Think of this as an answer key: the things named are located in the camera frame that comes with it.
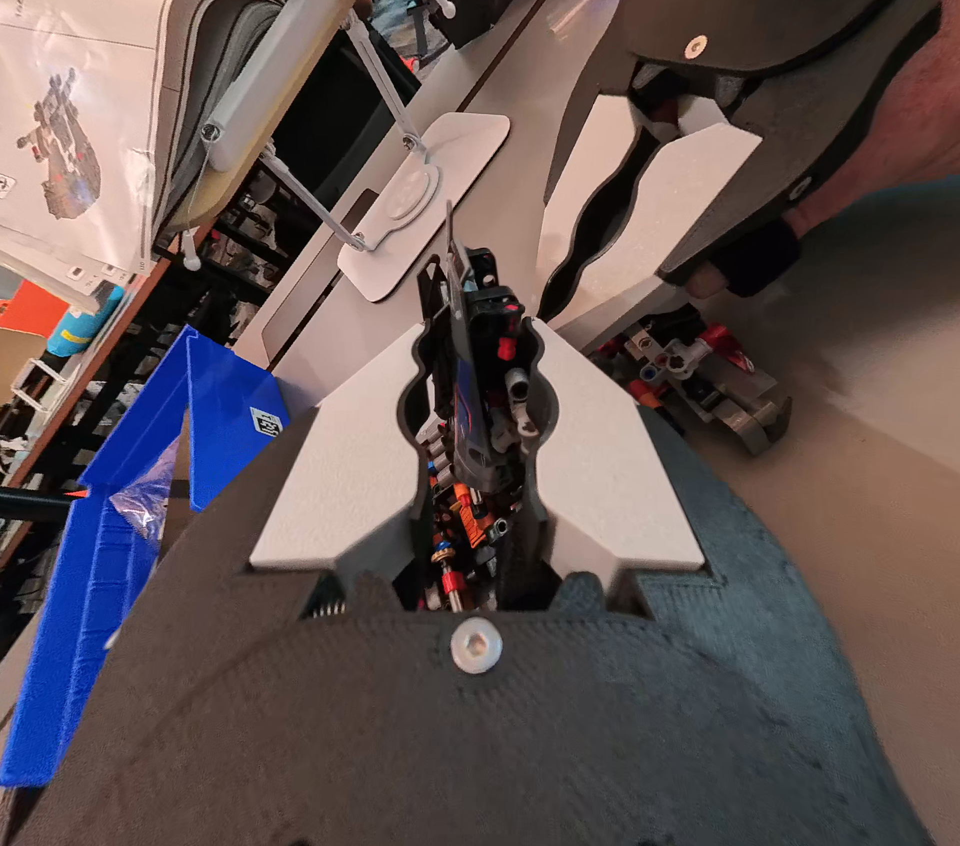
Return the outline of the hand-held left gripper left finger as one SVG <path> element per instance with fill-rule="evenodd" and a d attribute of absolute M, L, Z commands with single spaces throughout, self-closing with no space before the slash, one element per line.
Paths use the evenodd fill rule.
<path fill-rule="evenodd" d="M 327 395 L 248 557 L 258 574 L 392 584 L 416 558 L 429 490 L 429 327 L 415 324 Z"/>

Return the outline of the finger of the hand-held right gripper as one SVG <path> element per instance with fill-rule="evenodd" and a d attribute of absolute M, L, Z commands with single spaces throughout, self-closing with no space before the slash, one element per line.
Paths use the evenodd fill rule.
<path fill-rule="evenodd" d="M 570 304 L 587 266 L 617 239 L 660 147 L 631 100 L 597 97 L 543 214 L 535 266 L 543 319 L 554 319 Z"/>
<path fill-rule="evenodd" d="M 702 129 L 687 134 L 647 122 L 660 148 L 639 179 L 630 218 L 586 267 L 570 304 L 554 318 L 554 331 L 574 348 L 597 348 L 676 298 L 678 290 L 661 268 L 762 143 L 721 115 L 710 124 L 704 112 L 696 116 Z"/>

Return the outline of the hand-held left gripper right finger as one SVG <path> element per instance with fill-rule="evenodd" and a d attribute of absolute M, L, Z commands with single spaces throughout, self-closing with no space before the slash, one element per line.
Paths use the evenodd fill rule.
<path fill-rule="evenodd" d="M 544 321 L 530 321 L 531 396 L 540 428 L 532 490 L 557 576 L 591 574 L 606 600 L 636 571 L 696 574 L 706 555 L 640 405 Z"/>

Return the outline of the small grey lego subassembly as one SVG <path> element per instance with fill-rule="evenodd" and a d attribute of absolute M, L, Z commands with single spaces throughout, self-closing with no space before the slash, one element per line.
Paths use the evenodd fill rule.
<path fill-rule="evenodd" d="M 789 428 L 792 398 L 725 324 L 689 303 L 643 317 L 588 359 L 682 437 L 695 424 L 724 429 L 759 456 Z"/>

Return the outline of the large dark lego model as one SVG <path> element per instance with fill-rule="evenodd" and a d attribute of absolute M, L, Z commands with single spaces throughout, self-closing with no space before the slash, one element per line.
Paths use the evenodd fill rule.
<path fill-rule="evenodd" d="M 555 399 L 544 343 L 488 248 L 467 248 L 446 204 L 445 246 L 417 276 L 432 412 L 418 435 L 434 525 L 423 595 L 451 612 L 539 612 L 560 579 L 535 457 Z"/>

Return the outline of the person's right forearm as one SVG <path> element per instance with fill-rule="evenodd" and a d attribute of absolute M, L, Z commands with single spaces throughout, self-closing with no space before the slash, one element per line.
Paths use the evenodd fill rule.
<path fill-rule="evenodd" d="M 940 29 L 894 78 L 870 135 L 870 192 L 959 171 L 959 0 L 940 0 Z"/>

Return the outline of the lego instruction book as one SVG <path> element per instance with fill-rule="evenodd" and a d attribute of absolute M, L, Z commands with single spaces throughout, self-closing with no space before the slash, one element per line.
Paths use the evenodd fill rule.
<path fill-rule="evenodd" d="M 147 271 L 288 0 L 1 0 L 2 267 L 84 313 Z"/>

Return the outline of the person's right hand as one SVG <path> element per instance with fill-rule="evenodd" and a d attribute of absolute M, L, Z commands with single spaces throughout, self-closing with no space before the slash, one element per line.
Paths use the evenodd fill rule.
<path fill-rule="evenodd" d="M 739 297 L 761 291 L 797 262 L 800 241 L 844 209 L 873 193 L 902 185 L 942 180 L 958 170 L 951 127 L 936 125 L 919 100 L 898 107 L 888 96 L 870 132 L 852 158 L 823 187 L 800 199 L 764 228 L 721 250 L 685 285 L 690 297 L 710 298 L 724 290 Z"/>

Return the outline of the white book stand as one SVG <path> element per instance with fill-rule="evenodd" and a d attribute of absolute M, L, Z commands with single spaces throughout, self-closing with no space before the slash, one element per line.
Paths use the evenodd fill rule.
<path fill-rule="evenodd" d="M 207 222 L 230 200 L 256 162 L 278 176 L 342 243 L 340 271 L 368 302 L 386 299 L 426 249 L 453 208 L 474 185 L 510 132 L 503 115 L 449 112 L 421 133 L 390 81 L 354 0 L 289 0 L 237 79 L 200 123 L 203 160 L 187 187 L 199 205 L 180 206 L 173 229 Z M 321 39 L 342 27 L 390 109 L 408 155 L 349 233 L 297 180 L 273 149 L 270 121 L 278 120 L 308 73 Z"/>

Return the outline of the clear plastic bag of parts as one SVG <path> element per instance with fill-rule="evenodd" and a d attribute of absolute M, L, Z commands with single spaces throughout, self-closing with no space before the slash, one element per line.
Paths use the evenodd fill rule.
<path fill-rule="evenodd" d="M 154 552 L 162 546 L 180 439 L 174 439 L 145 472 L 109 497 L 114 512 Z"/>

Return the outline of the blue plastic bin with tag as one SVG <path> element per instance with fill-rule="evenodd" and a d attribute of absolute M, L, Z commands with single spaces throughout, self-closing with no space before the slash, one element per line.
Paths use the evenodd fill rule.
<path fill-rule="evenodd" d="M 189 505 L 202 512 L 289 417 L 270 374 L 183 328 L 79 481 L 2 758 L 2 786 L 41 787 L 64 758 L 91 689 L 147 584 L 159 545 L 114 507 L 189 417 Z"/>

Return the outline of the teal blue package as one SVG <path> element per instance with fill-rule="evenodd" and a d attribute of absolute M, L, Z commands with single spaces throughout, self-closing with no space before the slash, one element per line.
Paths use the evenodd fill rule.
<path fill-rule="evenodd" d="M 114 314 L 124 297 L 125 289 L 115 286 L 96 313 L 85 313 L 70 307 L 48 338 L 45 352 L 60 359 L 68 359 L 83 353 Z"/>

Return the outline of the black metal pole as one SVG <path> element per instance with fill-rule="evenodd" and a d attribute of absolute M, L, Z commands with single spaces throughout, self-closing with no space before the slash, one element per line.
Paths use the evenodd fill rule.
<path fill-rule="evenodd" d="M 64 492 L 39 492 L 34 490 L 2 487 L 1 519 L 42 524 L 66 524 L 71 507 L 79 495 Z"/>

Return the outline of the orange box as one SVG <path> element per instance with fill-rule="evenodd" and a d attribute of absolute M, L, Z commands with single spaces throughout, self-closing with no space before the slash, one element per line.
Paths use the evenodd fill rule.
<path fill-rule="evenodd" d="M 1 301 L 1 328 L 48 339 L 66 315 L 69 304 L 28 280 L 12 298 Z"/>

